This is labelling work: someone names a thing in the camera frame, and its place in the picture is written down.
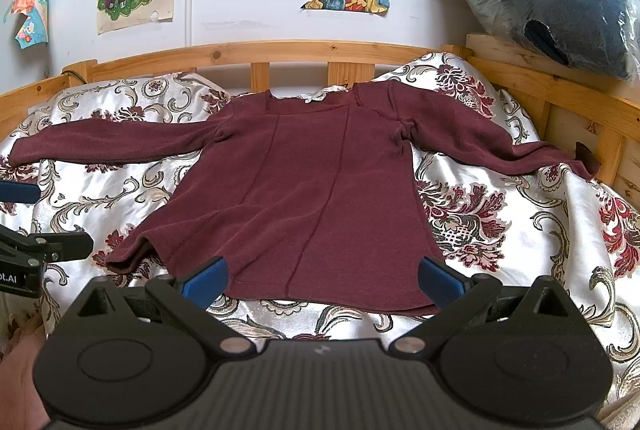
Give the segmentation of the person's left hand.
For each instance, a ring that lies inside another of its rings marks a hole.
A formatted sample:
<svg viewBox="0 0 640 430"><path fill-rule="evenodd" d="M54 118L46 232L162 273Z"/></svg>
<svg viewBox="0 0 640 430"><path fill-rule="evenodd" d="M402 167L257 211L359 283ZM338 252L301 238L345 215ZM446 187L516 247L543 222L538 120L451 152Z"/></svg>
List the person's left hand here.
<svg viewBox="0 0 640 430"><path fill-rule="evenodd" d="M42 317L17 326L1 351L1 428L42 429L49 417L32 381L32 369L46 342Z"/></svg>

